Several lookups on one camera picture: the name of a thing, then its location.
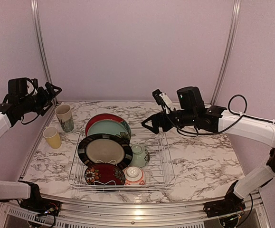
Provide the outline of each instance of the marble countertop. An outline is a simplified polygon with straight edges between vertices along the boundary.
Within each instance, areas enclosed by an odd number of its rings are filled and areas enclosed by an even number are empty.
[[[72,107],[75,128],[64,133],[54,116],[50,126],[58,128],[62,140],[52,149],[42,139],[29,165],[24,181],[39,185],[40,192],[51,196],[116,203],[165,203],[202,200],[224,196],[231,183],[244,177],[237,156],[225,134],[184,137],[172,129],[167,132],[176,175],[173,187],[163,192],[101,193],[81,192],[68,182],[76,142],[81,128],[101,113],[125,119],[131,127],[160,111],[155,102],[66,102]]]

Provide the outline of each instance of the white wall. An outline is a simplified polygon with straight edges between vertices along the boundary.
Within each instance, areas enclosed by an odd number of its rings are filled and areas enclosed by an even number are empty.
[[[45,82],[30,1],[0,0],[0,103],[8,92],[8,80],[17,77],[38,78],[39,86]],[[18,180],[44,120],[26,126],[18,122],[1,138],[0,180]]]
[[[53,82],[61,100],[153,100],[160,88],[198,86],[209,102],[233,0],[40,0]]]
[[[248,99],[248,114],[275,119],[275,1],[242,1],[236,41],[218,105],[227,105],[231,96],[238,93]],[[243,111],[238,103],[232,108]],[[267,161],[270,148],[239,137],[230,139],[245,173]],[[275,180],[260,192],[275,228]]]

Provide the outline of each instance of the vertical metal pole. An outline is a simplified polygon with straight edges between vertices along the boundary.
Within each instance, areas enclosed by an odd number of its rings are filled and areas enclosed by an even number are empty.
[[[36,31],[36,36],[37,36],[38,48],[39,48],[39,52],[40,52],[40,57],[41,57],[43,70],[44,70],[44,73],[45,73],[45,78],[46,78],[47,82],[52,83],[52,78],[51,78],[50,70],[49,70],[48,64],[47,64],[47,57],[46,57],[44,44],[43,44],[42,33],[41,33],[40,17],[39,17],[39,10],[38,10],[38,1],[37,0],[31,0],[31,6],[32,6],[32,12],[33,12],[33,20],[34,20],[35,31]],[[54,107],[55,107],[56,104],[57,104],[57,99],[56,98],[54,98],[53,104],[54,104]]]

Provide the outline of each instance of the red decorative plate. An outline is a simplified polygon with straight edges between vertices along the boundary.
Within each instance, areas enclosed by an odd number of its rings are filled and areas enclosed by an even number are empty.
[[[126,178],[117,166],[96,163],[86,169],[85,180],[90,185],[124,185]]]
[[[131,129],[130,129],[128,123],[123,118],[113,115],[113,114],[110,114],[110,113],[103,113],[103,114],[98,114],[96,116],[93,116],[85,126],[85,135],[88,135],[87,133],[93,124],[95,124],[96,122],[101,121],[101,120],[114,120],[116,122],[121,123],[127,130],[129,137],[131,139],[132,133],[131,133]]]

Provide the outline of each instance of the rack wire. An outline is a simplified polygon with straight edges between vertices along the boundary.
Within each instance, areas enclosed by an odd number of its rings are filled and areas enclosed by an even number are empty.
[[[78,157],[77,148],[79,142],[84,139],[84,129],[81,129],[77,139],[76,149],[68,176],[69,183],[79,191],[84,192],[153,192],[165,191],[172,187],[176,177],[171,160],[170,149],[166,133],[153,134],[142,127],[132,127],[132,138],[130,145],[140,144],[144,146],[149,154],[149,163],[142,167],[146,175],[145,185],[88,185],[85,180],[85,170],[87,166]]]

